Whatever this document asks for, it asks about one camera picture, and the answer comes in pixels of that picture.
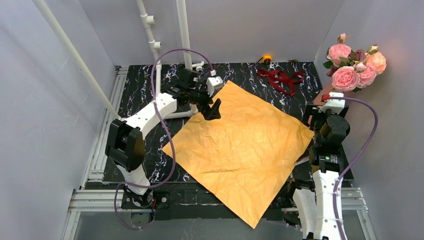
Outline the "dark red ribbon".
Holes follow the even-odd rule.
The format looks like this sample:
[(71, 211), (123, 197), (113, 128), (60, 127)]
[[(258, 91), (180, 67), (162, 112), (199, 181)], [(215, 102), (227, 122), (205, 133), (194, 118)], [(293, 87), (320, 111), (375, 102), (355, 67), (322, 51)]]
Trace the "dark red ribbon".
[[(288, 76), (282, 70), (267, 71), (258, 69), (256, 73), (259, 77), (266, 78), (272, 88), (290, 97), (293, 97), (296, 93), (295, 84), (303, 82), (305, 77), (304, 73), (301, 71), (295, 72), (292, 76)], [(286, 91), (282, 88), (284, 84), (288, 85), (290, 91)]]

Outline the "orange wrapping paper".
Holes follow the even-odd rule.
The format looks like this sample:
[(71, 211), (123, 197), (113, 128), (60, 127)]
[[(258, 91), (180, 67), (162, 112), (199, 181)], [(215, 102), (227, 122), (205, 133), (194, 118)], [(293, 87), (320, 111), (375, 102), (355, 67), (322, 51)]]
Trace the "orange wrapping paper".
[(314, 134), (231, 81), (216, 98), (220, 119), (192, 116), (162, 150), (255, 228)]

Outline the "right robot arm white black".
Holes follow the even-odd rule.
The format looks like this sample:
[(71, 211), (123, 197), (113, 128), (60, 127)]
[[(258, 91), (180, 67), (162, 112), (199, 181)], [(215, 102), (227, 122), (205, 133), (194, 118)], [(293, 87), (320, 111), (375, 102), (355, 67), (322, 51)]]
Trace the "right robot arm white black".
[(293, 181), (304, 240), (345, 240), (342, 216), (342, 172), (346, 157), (342, 142), (350, 132), (344, 118), (347, 107), (330, 108), (307, 103), (302, 122), (313, 130), (309, 164), (313, 181)]

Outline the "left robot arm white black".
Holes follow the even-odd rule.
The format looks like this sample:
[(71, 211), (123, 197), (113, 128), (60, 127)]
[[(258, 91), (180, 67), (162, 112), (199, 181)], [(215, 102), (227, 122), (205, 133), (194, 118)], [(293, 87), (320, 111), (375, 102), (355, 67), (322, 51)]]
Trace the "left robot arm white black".
[(145, 138), (156, 125), (163, 123), (164, 117), (192, 104), (206, 121), (221, 118), (221, 100), (213, 100), (213, 95), (224, 86), (224, 81), (214, 70), (205, 82), (198, 82), (198, 76), (194, 70), (183, 69), (179, 78), (164, 87), (142, 110), (125, 120), (114, 119), (110, 124), (105, 155), (121, 171), (132, 193), (143, 196), (151, 187), (143, 169)]

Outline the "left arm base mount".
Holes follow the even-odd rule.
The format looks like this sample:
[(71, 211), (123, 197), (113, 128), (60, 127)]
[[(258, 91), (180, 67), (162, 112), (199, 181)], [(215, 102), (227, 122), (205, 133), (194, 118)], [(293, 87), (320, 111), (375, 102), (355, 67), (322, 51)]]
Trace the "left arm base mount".
[(166, 191), (148, 189), (144, 195), (140, 196), (125, 190), (120, 208), (130, 211), (130, 221), (133, 226), (141, 227), (155, 220), (159, 210), (168, 209), (170, 202), (170, 193)]

